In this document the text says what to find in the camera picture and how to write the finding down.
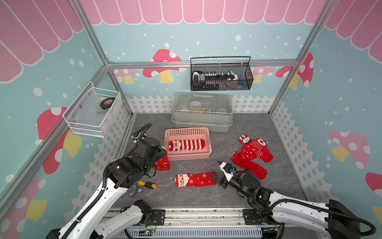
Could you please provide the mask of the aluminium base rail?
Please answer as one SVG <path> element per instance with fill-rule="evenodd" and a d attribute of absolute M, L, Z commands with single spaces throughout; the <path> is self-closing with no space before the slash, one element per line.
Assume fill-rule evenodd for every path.
<path fill-rule="evenodd" d="M 273 209 L 269 222 L 264 222 L 252 208 L 163 208 L 164 215 L 155 214 L 149 219 L 149 229 L 160 228 L 228 228 L 286 226 L 310 230 L 325 230 L 328 223 L 317 211 L 301 205 L 282 203 Z"/>

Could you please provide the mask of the clear lidded storage box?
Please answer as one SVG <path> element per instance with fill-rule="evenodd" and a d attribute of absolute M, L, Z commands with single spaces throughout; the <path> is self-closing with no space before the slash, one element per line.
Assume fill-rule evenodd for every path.
<path fill-rule="evenodd" d="M 176 128 L 206 127 L 227 133 L 233 124 L 232 98 L 226 94 L 177 93 L 172 122 Z"/>

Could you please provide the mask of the red snowman sock pair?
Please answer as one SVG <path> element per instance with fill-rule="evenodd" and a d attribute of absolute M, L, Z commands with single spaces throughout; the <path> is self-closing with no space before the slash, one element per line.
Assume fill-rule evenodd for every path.
<path fill-rule="evenodd" d="M 262 139 L 252 139 L 243 134 L 238 141 L 243 144 L 240 152 L 234 152 L 231 160 L 240 168 L 250 170 L 259 179 L 265 179 L 268 172 L 259 164 L 255 163 L 255 159 L 261 159 L 265 163 L 269 163 L 274 159 L 274 156 L 268 149 L 268 143 Z"/>

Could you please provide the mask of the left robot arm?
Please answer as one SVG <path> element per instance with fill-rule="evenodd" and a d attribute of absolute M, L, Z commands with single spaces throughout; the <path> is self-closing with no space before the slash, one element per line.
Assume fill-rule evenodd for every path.
<path fill-rule="evenodd" d="M 151 126 L 148 123 L 132 134 L 133 149 L 104 168 L 101 184 L 88 202 L 65 226 L 51 230 L 48 239 L 110 239 L 130 226 L 149 223 L 152 208 L 144 200 L 135 201 L 112 219 L 102 219 L 116 200 L 156 169 L 156 162 L 166 155 L 159 140 L 146 136 Z"/>

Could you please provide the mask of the pink perforated plastic basket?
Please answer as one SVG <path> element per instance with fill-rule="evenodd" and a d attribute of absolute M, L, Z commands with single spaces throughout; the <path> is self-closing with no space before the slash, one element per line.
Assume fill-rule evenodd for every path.
<path fill-rule="evenodd" d="M 212 153 L 206 127 L 168 129 L 164 143 L 170 161 L 208 159 Z"/>

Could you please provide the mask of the red white striped santa sock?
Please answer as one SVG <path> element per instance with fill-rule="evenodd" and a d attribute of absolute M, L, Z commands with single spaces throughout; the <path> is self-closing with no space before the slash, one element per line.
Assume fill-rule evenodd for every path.
<path fill-rule="evenodd" d="M 181 150 L 202 150 L 205 148 L 206 142 L 199 139 L 188 139 L 188 140 L 171 140 L 168 144 L 169 151 L 181 151 Z"/>

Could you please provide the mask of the red snowflake santa sock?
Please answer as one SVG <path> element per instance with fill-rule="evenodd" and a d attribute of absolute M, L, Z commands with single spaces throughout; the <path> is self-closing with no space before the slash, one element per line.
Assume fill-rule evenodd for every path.
<path fill-rule="evenodd" d="M 179 174 L 175 178 L 176 187 L 206 187 L 216 185 L 216 180 L 213 175 L 216 176 L 216 172 L 205 172 L 199 174 Z"/>
<path fill-rule="evenodd" d="M 166 154 L 163 158 L 155 163 L 156 169 L 158 171 L 169 171 L 171 169 L 170 161 L 168 155 Z"/>

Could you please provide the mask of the yellow handled screwdriver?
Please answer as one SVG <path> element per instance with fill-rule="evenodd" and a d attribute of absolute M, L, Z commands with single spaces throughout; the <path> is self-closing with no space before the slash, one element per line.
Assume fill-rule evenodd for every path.
<path fill-rule="evenodd" d="M 149 188 L 149 189 L 156 189 L 157 188 L 157 185 L 152 183 L 152 182 L 145 182 L 145 181 L 138 181 L 138 185 L 139 186 L 143 186 L 143 187 L 146 187 L 146 188 Z"/>

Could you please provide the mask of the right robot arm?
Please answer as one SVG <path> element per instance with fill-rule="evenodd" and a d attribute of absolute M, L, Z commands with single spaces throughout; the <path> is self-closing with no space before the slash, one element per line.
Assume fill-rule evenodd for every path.
<path fill-rule="evenodd" d="M 335 200 L 315 203 L 294 199 L 266 189 L 249 171 L 222 177 L 212 175 L 218 186 L 234 188 L 265 224 L 295 225 L 315 231 L 330 239 L 360 239 L 376 233 L 375 225 L 355 216 Z"/>

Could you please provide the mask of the black red tape measure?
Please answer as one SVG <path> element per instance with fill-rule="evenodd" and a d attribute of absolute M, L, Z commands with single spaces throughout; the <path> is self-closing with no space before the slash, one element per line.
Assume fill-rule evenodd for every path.
<path fill-rule="evenodd" d="M 100 107 L 103 109 L 103 110 L 107 110 L 109 109 L 113 103 L 115 102 L 116 100 L 116 97 L 109 97 L 109 98 L 106 98 L 104 99 L 101 103 L 100 103 Z"/>

